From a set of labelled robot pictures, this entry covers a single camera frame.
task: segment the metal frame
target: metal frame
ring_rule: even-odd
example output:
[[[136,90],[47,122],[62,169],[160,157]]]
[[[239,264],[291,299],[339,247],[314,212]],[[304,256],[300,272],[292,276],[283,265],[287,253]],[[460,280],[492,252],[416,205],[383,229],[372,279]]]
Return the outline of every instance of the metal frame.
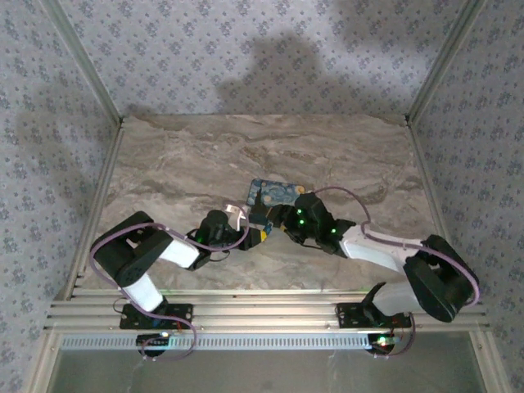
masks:
[[[113,310],[119,299],[117,290],[89,290],[80,284],[84,278],[89,245],[92,243],[102,213],[103,203],[111,181],[116,157],[125,131],[120,127],[111,146],[97,193],[83,230],[82,241],[75,254],[73,269],[61,297],[53,302],[44,333],[41,337],[38,357],[34,361],[31,377],[25,391],[41,393],[47,390],[52,378],[58,349],[65,337],[72,333],[129,334],[118,326],[120,316]],[[430,201],[431,212],[437,232],[445,235],[445,226],[438,215],[434,194],[428,188],[420,155],[415,154],[421,168],[424,186]],[[193,323],[202,332],[228,333],[336,333],[338,328],[334,312],[335,304],[358,302],[364,298],[361,291],[291,290],[291,291],[162,291],[171,302],[195,305]],[[486,313],[481,305],[461,310],[453,323],[440,323],[427,314],[415,314],[419,332],[470,332],[477,362],[488,393],[509,393],[508,379],[496,349]],[[345,329],[348,333],[384,332],[381,329]]]

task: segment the wall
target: wall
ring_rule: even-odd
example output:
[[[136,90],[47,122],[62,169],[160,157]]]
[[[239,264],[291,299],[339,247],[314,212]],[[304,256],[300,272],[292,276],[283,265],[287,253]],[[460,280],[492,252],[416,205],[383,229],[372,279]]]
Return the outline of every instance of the wall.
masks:
[[[524,391],[524,4],[489,1],[417,119],[451,241]]]
[[[115,132],[37,1],[0,2],[0,391],[18,391]]]
[[[123,115],[402,115],[462,3],[62,2]]]

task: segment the floral wallpaper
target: floral wallpaper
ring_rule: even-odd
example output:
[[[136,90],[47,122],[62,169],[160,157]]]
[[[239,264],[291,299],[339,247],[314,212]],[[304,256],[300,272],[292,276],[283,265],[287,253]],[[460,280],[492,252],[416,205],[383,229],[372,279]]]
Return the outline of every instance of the floral wallpaper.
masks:
[[[62,0],[122,115],[404,114],[462,4]]]
[[[115,125],[40,3],[0,2],[0,391],[65,283]]]
[[[416,131],[452,243],[481,280],[510,382],[524,391],[524,3],[479,15]]]

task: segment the white plastic strip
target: white plastic strip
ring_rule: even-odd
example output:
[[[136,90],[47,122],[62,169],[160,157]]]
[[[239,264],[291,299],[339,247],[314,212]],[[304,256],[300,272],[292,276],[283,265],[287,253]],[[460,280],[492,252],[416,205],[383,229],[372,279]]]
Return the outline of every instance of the white plastic strip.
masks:
[[[136,334],[66,334],[61,350],[136,350]],[[156,350],[187,350],[193,342],[189,334],[169,338],[167,346]],[[196,350],[362,350],[369,349],[368,335],[358,333],[308,334],[214,334],[202,333]]]

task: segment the marble surface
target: marble surface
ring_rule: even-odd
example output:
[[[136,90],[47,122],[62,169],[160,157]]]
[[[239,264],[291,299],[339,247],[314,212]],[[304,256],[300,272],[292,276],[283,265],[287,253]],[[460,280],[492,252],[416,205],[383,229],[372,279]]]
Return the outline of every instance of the marble surface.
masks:
[[[98,232],[137,210],[187,232],[211,209],[243,203],[253,178],[357,192],[372,228],[402,237],[434,232],[406,128],[366,115],[156,115],[128,118]],[[361,221],[342,192],[322,195],[335,217]],[[255,249],[188,272],[166,261],[149,271],[170,289],[364,289],[400,276],[361,260],[306,249],[273,230]],[[82,283],[103,288],[87,267]]]

